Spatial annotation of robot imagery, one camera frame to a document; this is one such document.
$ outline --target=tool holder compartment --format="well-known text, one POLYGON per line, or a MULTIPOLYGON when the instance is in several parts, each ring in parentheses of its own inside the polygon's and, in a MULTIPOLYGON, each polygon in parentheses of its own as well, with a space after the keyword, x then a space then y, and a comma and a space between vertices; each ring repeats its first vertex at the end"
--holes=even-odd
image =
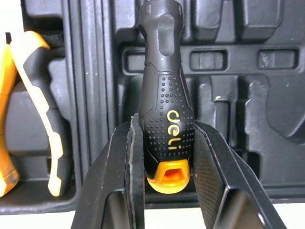
MULTIPOLYGON (((49 194, 47 135, 17 82, 6 142, 21 181, 0 198, 0 214, 75 209, 89 167, 115 127, 138 112, 145 48, 137 24, 144 2, 22 1, 25 29, 53 42, 59 57, 49 65, 51 89, 70 126, 74 176, 64 196, 49 194)), ((274 203, 304 202, 305 2, 178 2, 184 18, 182 65, 195 119, 223 134, 274 203)), ((159 194, 145 183, 145 204, 198 206, 193 179, 174 195, 159 194)))

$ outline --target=screwdriver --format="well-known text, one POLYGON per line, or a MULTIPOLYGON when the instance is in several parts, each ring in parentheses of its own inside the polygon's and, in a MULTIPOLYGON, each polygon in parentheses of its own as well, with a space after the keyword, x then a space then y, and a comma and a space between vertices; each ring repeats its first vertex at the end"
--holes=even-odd
POLYGON ((51 148, 50 193, 61 196, 71 178, 71 154, 64 121, 50 90, 48 64, 52 53, 46 41, 36 32, 27 31, 10 44, 20 77, 40 115, 51 148))
POLYGON ((17 69, 8 43, 23 31, 19 0, 0 1, 0 197, 12 190, 19 180, 5 143, 5 118, 17 69))
POLYGON ((182 8, 174 0, 152 0, 140 7, 145 68, 139 111, 148 183, 165 194, 190 180, 194 112, 180 54, 182 8))
POLYGON ((19 174, 10 160, 4 137, 5 114, 17 70, 10 46, 4 44, 0 49, 0 197, 2 197, 16 186, 19 174))

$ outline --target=black plastic tray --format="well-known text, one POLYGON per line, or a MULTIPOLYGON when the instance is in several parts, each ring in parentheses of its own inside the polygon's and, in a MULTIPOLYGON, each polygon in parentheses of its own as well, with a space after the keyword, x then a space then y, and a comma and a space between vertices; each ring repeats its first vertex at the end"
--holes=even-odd
MULTIPOLYGON (((49 67, 54 97, 71 127, 75 179, 65 196, 48 194, 47 136, 19 83, 6 140, 23 180, 0 199, 0 214, 75 209, 88 168, 114 128, 138 111, 145 49, 137 18, 144 2, 24 1, 29 29, 44 34, 54 48, 62 47, 63 32, 64 58, 49 67)), ((178 2, 184 16, 182 64, 196 119, 224 135, 274 203, 304 202, 305 1, 178 2)), ((55 51, 62 56, 60 48, 55 51)), ((156 193, 147 184, 145 193, 146 208, 198 205, 192 180, 175 195, 156 193)))

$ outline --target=black clamp jaw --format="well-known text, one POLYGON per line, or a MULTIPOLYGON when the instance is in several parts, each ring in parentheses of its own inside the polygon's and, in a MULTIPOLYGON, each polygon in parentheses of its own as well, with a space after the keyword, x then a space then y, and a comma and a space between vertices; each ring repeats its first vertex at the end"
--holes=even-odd
MULTIPOLYGON (((143 229, 143 132, 118 126, 83 184, 72 229, 143 229)), ((285 229, 253 170, 209 125, 195 122, 193 176, 207 229, 285 229)))

